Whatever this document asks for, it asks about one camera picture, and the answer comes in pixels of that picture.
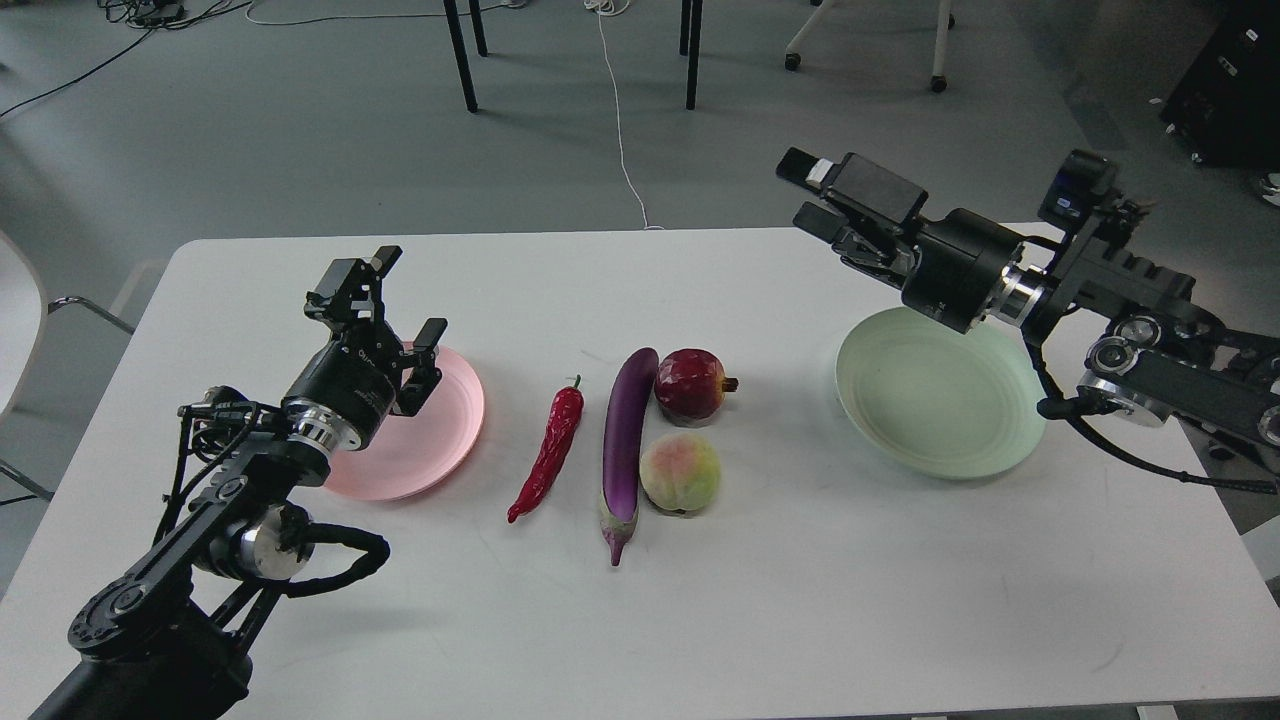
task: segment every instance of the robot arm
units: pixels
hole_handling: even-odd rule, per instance
[[[179,410],[178,468],[155,542],[76,616],[68,641],[81,664],[33,719],[219,717],[248,694],[248,650],[280,597],[346,587],[387,561],[381,537],[314,523],[287,497],[324,484],[333,452],[366,447],[388,414],[416,414],[440,380],[445,320],[428,320],[404,350],[383,318],[381,281],[399,254],[334,260],[307,293],[306,315],[332,334],[280,407],[218,387]],[[206,461],[189,480],[188,456]],[[321,543],[364,555],[338,575],[291,582]],[[241,584],[206,612],[191,600],[192,568]]]
[[[1105,158],[1071,152],[1041,204],[1039,218],[1064,231],[1061,242],[1024,237],[963,209],[928,220],[920,215],[927,192],[855,154],[832,163],[791,149],[777,173],[823,201],[805,202],[796,227],[829,243],[846,265],[900,290],[904,305],[961,333],[988,315],[1018,327],[1044,384],[1043,416],[1069,421],[1147,470],[1276,493],[1280,340],[1226,328],[1192,304],[1194,278],[1125,250],[1148,208],[1115,188],[1117,168]],[[1052,252],[1044,269],[1020,264],[1024,243]],[[1068,398],[1039,347],[1082,307],[1110,323],[1085,352],[1078,395]],[[1178,416],[1272,479],[1216,480],[1140,461],[1083,420],[1111,413],[1153,427]]]

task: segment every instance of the table leg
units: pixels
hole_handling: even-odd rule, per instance
[[[471,29],[476,33],[476,51],[481,58],[489,56],[489,45],[484,41],[484,23],[480,20],[480,0],[467,0],[471,10]]]
[[[703,0],[692,0],[689,20],[689,82],[685,85],[685,109],[692,110],[698,96],[698,49],[703,35]]]
[[[947,29],[951,24],[951,0],[938,3],[938,29],[933,38],[933,77],[942,76],[942,63],[947,56]]]
[[[471,85],[471,67],[467,65],[467,47],[462,44],[462,23],[458,20],[458,0],[444,0],[444,15],[449,20],[449,38],[453,41],[453,56],[458,61],[458,79],[462,81],[462,95],[467,100],[467,111],[475,113],[476,90]]]
[[[680,0],[680,54],[689,55],[689,5],[692,0]]]

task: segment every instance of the floor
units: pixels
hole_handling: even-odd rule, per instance
[[[275,0],[253,15],[424,5],[436,9]],[[809,3],[708,3],[695,111],[684,109],[678,5],[634,0],[603,20],[549,0],[488,10],[492,54],[471,56],[475,115],[442,18],[262,27],[233,13],[157,32],[0,119],[0,228],[50,296],[86,295],[137,320],[168,258],[196,238],[786,225],[804,197],[773,168],[792,145],[870,156],[925,187],[931,217],[965,206],[1024,220],[1066,154],[1084,147],[1121,165],[1132,196],[1160,202],[1134,251],[1198,278],[1197,301],[1230,325],[1280,334],[1280,210],[1251,192],[1249,173],[1190,163],[1157,118],[1226,0],[956,3],[942,94],[928,91],[932,3],[835,9],[795,73],[783,47]],[[83,1],[0,5],[0,106],[138,36]],[[620,165],[618,108],[643,209]],[[859,282],[869,281],[850,274]],[[210,313],[234,286],[209,278]],[[78,309],[52,316],[19,406],[0,424],[0,457],[55,487],[125,343]],[[173,372],[184,354],[243,350],[174,348]],[[0,493],[18,491],[6,483]],[[1242,532],[1280,512],[1253,497],[1228,505]],[[0,592],[42,510],[0,507]],[[1274,719],[1280,705],[1179,711]],[[1134,716],[1112,707],[964,717]]]

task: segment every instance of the pink plate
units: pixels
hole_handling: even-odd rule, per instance
[[[413,418],[388,415],[369,447],[335,452],[324,487],[356,500],[399,500],[439,483],[471,452],[484,420],[484,388],[448,347],[436,352],[444,377]]]

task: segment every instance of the eggplant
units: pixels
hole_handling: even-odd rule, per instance
[[[641,347],[627,357],[613,380],[604,416],[604,471],[600,487],[600,533],[613,566],[636,529],[640,495],[640,436],[658,374],[658,352]]]

